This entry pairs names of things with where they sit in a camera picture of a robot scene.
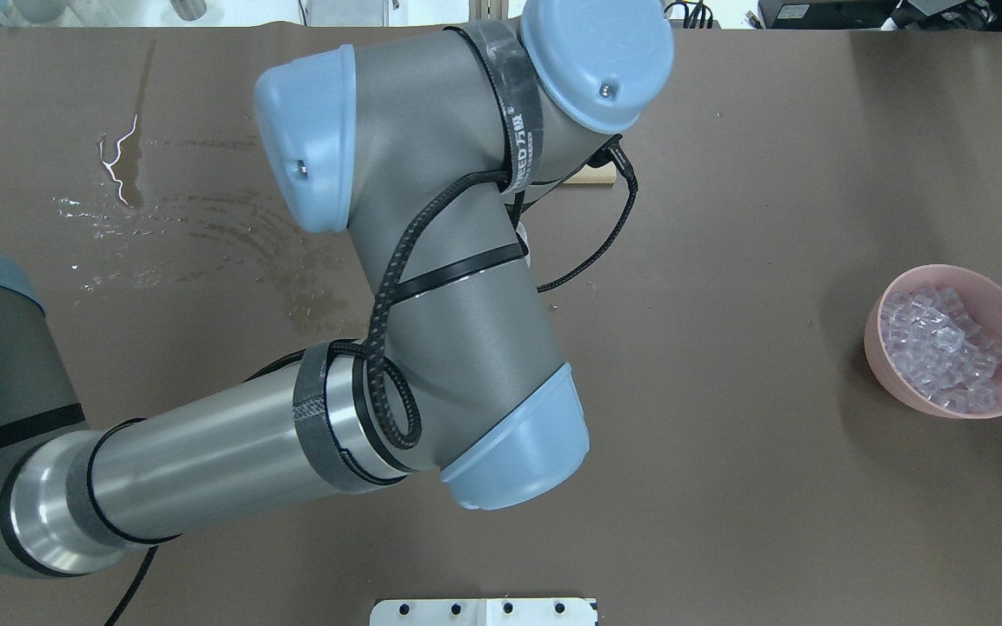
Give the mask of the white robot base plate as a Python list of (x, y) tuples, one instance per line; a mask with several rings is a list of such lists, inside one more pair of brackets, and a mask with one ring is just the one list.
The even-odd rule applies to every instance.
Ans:
[(493, 597), (385, 599), (370, 625), (599, 625), (595, 599)]

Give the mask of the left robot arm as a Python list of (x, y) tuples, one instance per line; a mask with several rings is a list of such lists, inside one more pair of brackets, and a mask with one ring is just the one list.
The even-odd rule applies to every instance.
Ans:
[(526, 265), (526, 203), (584, 165), (638, 183), (621, 135), (671, 75), (660, 1), (529, 1), (270, 68), (254, 89), (301, 229), (349, 231), (359, 338), (89, 430), (23, 270), (0, 255), (0, 571), (79, 577), (234, 516), (438, 469), (467, 509), (558, 486), (589, 449), (571, 365)]

